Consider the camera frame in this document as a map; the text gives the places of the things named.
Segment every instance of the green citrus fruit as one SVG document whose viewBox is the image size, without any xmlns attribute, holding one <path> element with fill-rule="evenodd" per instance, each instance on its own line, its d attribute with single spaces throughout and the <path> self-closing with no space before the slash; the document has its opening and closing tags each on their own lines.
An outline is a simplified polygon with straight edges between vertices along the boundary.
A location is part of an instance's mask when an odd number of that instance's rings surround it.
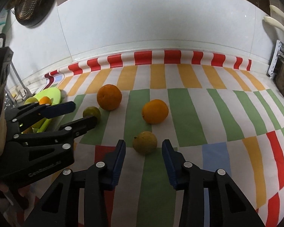
<svg viewBox="0 0 284 227">
<path fill-rule="evenodd" d="M 101 120 L 101 113 L 99 108 L 97 107 L 87 107 L 84 111 L 83 111 L 83 117 L 87 117 L 87 116 L 95 116 L 98 120 L 98 124 L 100 123 Z"/>
<path fill-rule="evenodd" d="M 143 131 L 133 140 L 133 148 L 142 155 L 153 152 L 157 147 L 158 141 L 156 136 L 150 131 Z"/>
</svg>

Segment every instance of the blue stripe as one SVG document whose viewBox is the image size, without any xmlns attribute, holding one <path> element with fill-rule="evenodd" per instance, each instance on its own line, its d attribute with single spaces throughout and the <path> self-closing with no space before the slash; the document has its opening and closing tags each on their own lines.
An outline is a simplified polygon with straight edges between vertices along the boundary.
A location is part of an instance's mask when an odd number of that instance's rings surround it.
<svg viewBox="0 0 284 227">
<path fill-rule="evenodd" d="M 203 170 L 215 172 L 224 169 L 231 176 L 229 153 L 226 142 L 202 145 Z M 204 189 L 204 227 L 209 227 L 208 189 Z"/>
<path fill-rule="evenodd" d="M 203 170 L 215 172 L 224 169 L 231 176 L 229 153 L 226 142 L 205 144 L 202 146 Z"/>
<path fill-rule="evenodd" d="M 55 82 L 61 81 L 62 80 L 62 75 L 59 75 L 55 77 Z"/>
</svg>

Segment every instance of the wall tile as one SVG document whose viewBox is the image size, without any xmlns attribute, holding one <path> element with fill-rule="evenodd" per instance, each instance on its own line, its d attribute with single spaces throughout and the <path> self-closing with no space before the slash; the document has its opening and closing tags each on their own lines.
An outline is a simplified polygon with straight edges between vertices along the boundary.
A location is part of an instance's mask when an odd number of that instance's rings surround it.
<svg viewBox="0 0 284 227">
<path fill-rule="evenodd" d="M 21 79 L 70 57 L 56 4 L 37 26 L 28 28 L 14 21 L 6 34 L 7 46 L 14 52 L 13 63 Z"/>
<path fill-rule="evenodd" d="M 255 24 L 255 6 L 246 0 L 68 0 L 58 11 L 72 56 L 153 40 L 250 52 Z"/>
<path fill-rule="evenodd" d="M 267 14 L 259 8 L 256 8 L 256 24 L 254 32 L 254 41 L 251 54 L 270 60 L 278 39 L 276 29 L 267 24 L 263 17 Z"/>
</svg>

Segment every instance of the blue gripper pad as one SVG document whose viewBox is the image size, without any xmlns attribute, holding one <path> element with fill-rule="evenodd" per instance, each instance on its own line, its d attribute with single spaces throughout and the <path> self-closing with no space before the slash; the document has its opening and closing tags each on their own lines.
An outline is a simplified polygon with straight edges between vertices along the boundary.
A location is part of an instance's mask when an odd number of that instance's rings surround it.
<svg viewBox="0 0 284 227">
<path fill-rule="evenodd" d="M 182 190 L 188 183 L 188 175 L 182 170 L 185 162 L 180 152 L 174 151 L 168 139 L 162 142 L 162 156 L 167 171 L 169 183 L 175 190 Z"/>
<path fill-rule="evenodd" d="M 47 119 L 52 119 L 54 117 L 72 113 L 75 109 L 76 109 L 76 104 L 70 101 L 46 107 L 40 111 L 40 114 Z"/>
<path fill-rule="evenodd" d="M 125 153 L 126 144 L 119 140 L 116 149 L 105 155 L 103 162 L 107 165 L 107 172 L 101 180 L 105 190 L 113 190 L 118 185 Z"/>
</svg>

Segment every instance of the striped tablecloth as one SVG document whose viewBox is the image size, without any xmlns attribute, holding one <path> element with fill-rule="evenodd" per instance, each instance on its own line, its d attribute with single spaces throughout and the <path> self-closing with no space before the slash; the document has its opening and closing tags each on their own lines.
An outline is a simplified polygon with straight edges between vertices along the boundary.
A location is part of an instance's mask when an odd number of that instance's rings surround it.
<svg viewBox="0 0 284 227">
<path fill-rule="evenodd" d="M 101 123 L 75 140 L 70 166 L 87 169 L 125 140 L 119 185 L 105 192 L 112 227 L 178 226 L 183 192 L 169 184 L 161 155 L 164 139 L 201 169 L 225 169 L 266 226 L 278 224 L 284 217 L 284 99 L 254 77 L 251 66 L 251 60 L 222 54 L 144 51 L 82 61 L 47 75 L 47 87 L 57 86 L 64 101 L 76 103 L 73 113 L 57 120 L 60 124 L 81 118 L 88 106 L 98 107 L 101 86 L 114 84 L 122 91 L 120 107 L 100 109 Z M 158 125 L 141 116 L 152 99 L 163 100 L 170 110 Z M 146 130 L 156 135 L 158 148 L 144 157 L 132 141 Z M 32 199 L 40 198 L 58 174 L 33 184 Z M 82 189 L 79 225 L 84 224 L 83 194 Z M 208 226 L 208 200 L 205 216 Z"/>
</svg>

